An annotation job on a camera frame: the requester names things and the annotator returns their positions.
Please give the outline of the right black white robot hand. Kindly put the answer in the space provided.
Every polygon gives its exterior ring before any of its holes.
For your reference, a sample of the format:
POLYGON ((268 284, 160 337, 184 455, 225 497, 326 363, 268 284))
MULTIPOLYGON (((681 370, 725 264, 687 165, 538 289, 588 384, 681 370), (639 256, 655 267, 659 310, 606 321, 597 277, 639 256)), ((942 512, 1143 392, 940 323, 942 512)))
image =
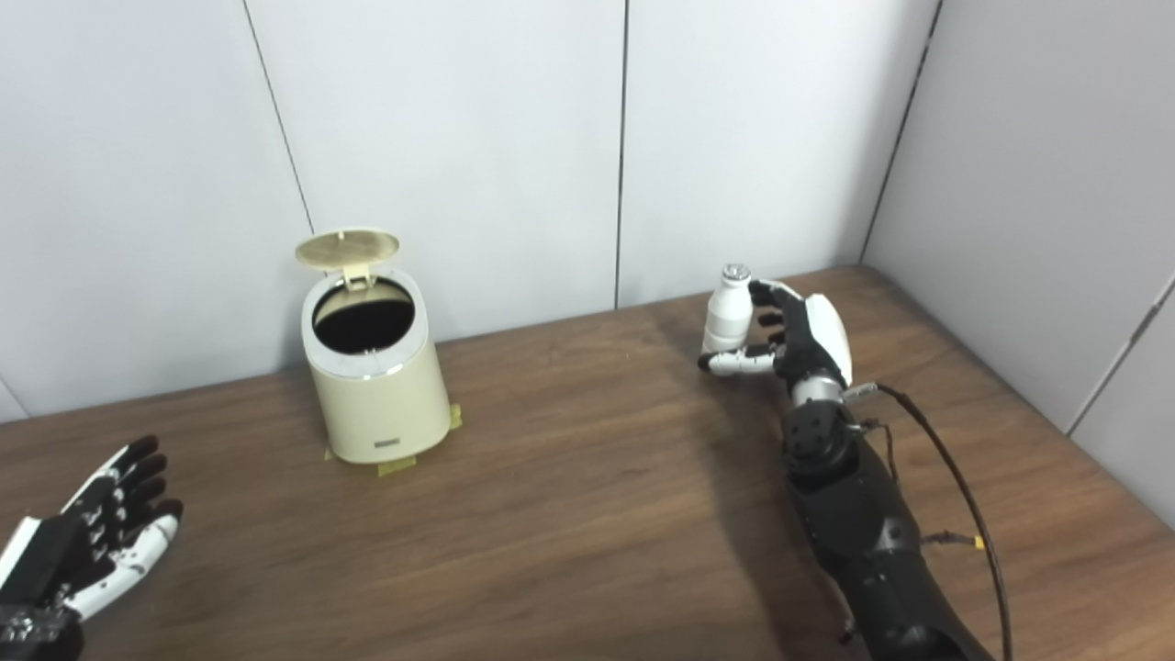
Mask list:
POLYGON ((822 294, 803 297, 784 282, 748 279, 745 285, 721 286, 727 301, 737 305, 733 317, 717 317, 709 308, 709 328, 701 343, 698 367, 716 376, 772 373, 794 387, 810 377, 827 377, 841 389, 853 382, 850 342, 840 313, 822 294), (759 325, 777 325, 780 330, 760 344, 733 348, 718 342, 714 322, 725 322, 743 333, 750 330, 756 306, 772 306, 772 313, 759 318, 759 325))

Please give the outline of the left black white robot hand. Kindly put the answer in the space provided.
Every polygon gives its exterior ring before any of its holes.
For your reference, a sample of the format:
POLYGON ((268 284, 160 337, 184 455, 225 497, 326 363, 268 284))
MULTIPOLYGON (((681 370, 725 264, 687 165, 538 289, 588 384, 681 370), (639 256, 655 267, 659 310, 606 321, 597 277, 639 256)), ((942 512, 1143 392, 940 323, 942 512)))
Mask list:
POLYGON ((78 660, 83 625, 164 557, 184 503, 164 497, 157 436, 118 448, 49 518, 25 515, 1 561, 1 657, 78 660))

